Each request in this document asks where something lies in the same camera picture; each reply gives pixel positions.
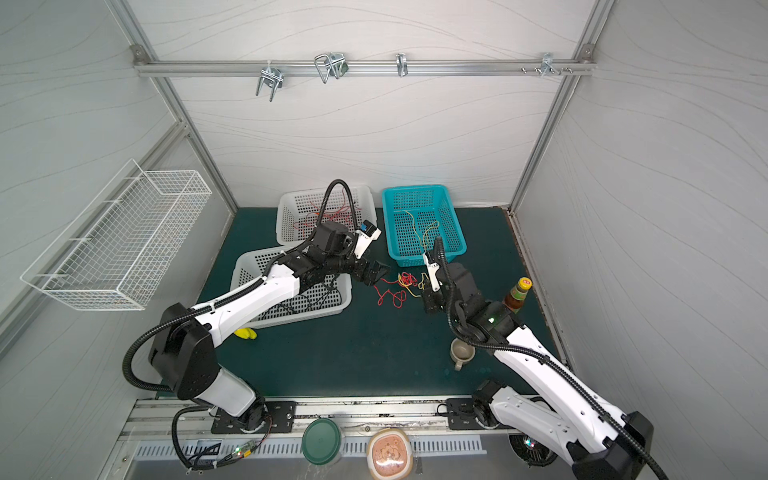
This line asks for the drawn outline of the red alligator clip lead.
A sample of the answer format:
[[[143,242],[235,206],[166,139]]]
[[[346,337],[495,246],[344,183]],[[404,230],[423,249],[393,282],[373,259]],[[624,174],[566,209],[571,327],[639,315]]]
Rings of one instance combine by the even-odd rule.
[[[353,214],[357,214],[359,211],[359,207],[351,207],[347,202],[344,202],[341,206],[335,208],[327,207],[323,212],[322,221],[333,221],[336,223],[344,224],[348,228],[352,228]],[[294,221],[292,227],[298,231],[311,231],[316,225],[318,216],[318,212],[307,213],[301,216],[298,220]]]

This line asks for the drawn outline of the white plastic basket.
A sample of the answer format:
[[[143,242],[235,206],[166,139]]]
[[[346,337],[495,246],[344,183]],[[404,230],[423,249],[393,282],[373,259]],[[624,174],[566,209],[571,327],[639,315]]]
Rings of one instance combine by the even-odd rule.
[[[311,231],[298,231],[292,227],[294,221],[310,213],[320,213],[326,189],[303,190],[284,194],[279,201],[276,220],[276,240],[280,245],[293,246],[308,238]],[[335,186],[327,200],[326,207],[335,208],[347,202],[351,207],[357,206],[360,211],[354,214],[358,224],[369,220],[378,224],[373,195],[367,186],[351,186],[352,200],[346,195],[342,186]]]
[[[250,251],[236,261],[230,282],[235,290],[262,276],[262,270],[276,257],[280,247]],[[264,329],[306,320],[334,316],[342,313],[352,301],[352,279],[349,274],[327,275],[299,295],[274,305],[246,324],[253,329]]]

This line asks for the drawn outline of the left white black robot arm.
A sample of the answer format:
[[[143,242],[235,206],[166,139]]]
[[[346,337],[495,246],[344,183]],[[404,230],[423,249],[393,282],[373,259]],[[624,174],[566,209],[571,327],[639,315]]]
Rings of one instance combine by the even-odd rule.
[[[172,305],[157,326],[128,347],[122,362],[124,378],[142,390],[171,392],[204,409],[215,407],[234,419],[239,429],[256,431],[268,416],[265,400],[220,365],[217,348],[250,321],[329,275],[375,285],[389,269],[365,254],[380,235],[370,221],[354,229],[333,221],[321,223],[308,239],[276,255],[247,284],[191,308]]]

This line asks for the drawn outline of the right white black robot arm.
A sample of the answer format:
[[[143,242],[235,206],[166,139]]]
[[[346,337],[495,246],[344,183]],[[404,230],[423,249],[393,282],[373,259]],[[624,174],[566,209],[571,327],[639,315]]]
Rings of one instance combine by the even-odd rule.
[[[568,370],[503,303],[486,299],[459,263],[426,263],[428,311],[441,310],[454,336],[514,371],[538,401],[495,381],[473,395],[485,428],[513,427],[566,462],[577,479],[635,479],[643,469],[667,474],[650,453],[652,423],[623,412]]]

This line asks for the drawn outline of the beige ceramic mug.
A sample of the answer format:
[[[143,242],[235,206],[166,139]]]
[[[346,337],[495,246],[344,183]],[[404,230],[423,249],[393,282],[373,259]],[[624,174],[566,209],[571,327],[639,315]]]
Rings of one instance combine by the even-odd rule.
[[[461,371],[463,366],[472,361],[476,355],[474,346],[455,338],[450,344],[450,357],[455,371]]]

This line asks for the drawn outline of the teal plastic basket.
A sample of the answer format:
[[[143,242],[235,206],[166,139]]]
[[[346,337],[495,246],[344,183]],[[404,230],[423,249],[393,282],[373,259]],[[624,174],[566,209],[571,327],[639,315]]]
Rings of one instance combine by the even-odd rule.
[[[443,185],[393,187],[382,191],[385,234],[390,257],[399,267],[423,266],[422,255],[443,240],[449,262],[467,244],[448,189]]]

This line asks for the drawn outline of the pink lidded food container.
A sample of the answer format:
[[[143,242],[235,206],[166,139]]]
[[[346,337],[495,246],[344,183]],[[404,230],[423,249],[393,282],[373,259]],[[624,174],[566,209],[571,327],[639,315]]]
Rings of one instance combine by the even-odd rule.
[[[414,453],[409,437],[398,428],[377,432],[368,443],[366,462],[373,479],[405,479],[414,466]]]

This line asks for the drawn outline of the green round lid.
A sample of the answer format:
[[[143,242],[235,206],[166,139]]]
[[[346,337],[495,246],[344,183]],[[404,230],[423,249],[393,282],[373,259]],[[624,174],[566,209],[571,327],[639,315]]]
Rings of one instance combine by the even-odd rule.
[[[330,465],[340,458],[342,448],[342,432],[331,419],[316,419],[303,432],[301,451],[310,464]]]

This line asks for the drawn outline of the left metal u-bolt clamp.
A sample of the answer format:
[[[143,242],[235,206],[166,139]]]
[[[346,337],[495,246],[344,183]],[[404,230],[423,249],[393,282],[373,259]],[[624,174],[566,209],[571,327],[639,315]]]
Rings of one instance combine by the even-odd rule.
[[[284,75],[278,68],[268,64],[260,71],[255,95],[259,96],[262,92],[269,92],[269,101],[273,102],[277,91],[283,86]]]

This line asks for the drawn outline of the metal u-bolt clamp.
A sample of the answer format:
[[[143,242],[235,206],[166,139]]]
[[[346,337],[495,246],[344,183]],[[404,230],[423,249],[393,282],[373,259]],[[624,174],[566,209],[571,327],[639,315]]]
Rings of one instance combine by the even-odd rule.
[[[284,75],[278,68],[268,64],[260,71],[255,95],[259,96],[262,92],[269,92],[269,101],[273,102],[277,91],[283,86]]]
[[[338,80],[349,71],[347,59],[340,52],[321,53],[314,58],[313,64],[323,84],[331,78]]]

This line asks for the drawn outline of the middle metal u-bolt clamp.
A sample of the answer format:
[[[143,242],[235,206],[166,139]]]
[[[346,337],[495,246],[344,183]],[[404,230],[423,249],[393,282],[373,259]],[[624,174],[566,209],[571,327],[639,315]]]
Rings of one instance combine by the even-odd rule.
[[[314,58],[313,64],[323,84],[331,78],[338,80],[349,71],[347,59],[340,52],[321,53]]]

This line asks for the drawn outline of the small metal hook clamp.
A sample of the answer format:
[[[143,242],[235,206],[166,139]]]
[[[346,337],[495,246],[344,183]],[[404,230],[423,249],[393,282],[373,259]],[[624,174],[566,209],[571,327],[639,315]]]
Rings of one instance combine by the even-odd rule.
[[[404,53],[397,53],[395,56],[397,75],[404,78],[408,75],[407,57]]]

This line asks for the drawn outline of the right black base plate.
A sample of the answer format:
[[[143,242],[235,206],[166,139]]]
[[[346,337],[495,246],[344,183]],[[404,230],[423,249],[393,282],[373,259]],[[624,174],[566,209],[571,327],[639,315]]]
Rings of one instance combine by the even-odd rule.
[[[479,431],[485,426],[478,420],[478,404],[471,397],[450,397],[446,399],[438,412],[447,418],[452,431]]]

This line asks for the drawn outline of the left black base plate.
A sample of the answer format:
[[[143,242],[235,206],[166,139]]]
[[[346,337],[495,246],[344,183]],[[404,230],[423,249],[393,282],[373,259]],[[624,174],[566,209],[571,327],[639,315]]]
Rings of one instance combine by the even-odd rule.
[[[294,401],[263,401],[240,416],[232,416],[218,408],[211,426],[212,434],[264,434],[290,433],[293,428],[297,403]]]

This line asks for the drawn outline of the aluminium cross rail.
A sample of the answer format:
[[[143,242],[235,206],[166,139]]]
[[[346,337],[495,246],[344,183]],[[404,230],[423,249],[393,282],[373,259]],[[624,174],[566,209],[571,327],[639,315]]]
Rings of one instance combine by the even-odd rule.
[[[496,77],[523,75],[521,67],[531,68],[541,58],[512,60],[415,60],[407,58],[406,77]],[[384,60],[347,60],[349,78],[400,78],[395,58]],[[282,71],[285,78],[318,78],[313,60],[286,61],[155,61],[137,64],[134,69],[141,77],[194,78],[194,77],[258,77],[268,64]],[[572,73],[564,76],[590,75],[597,68],[594,62],[555,59],[555,64],[568,65]]]

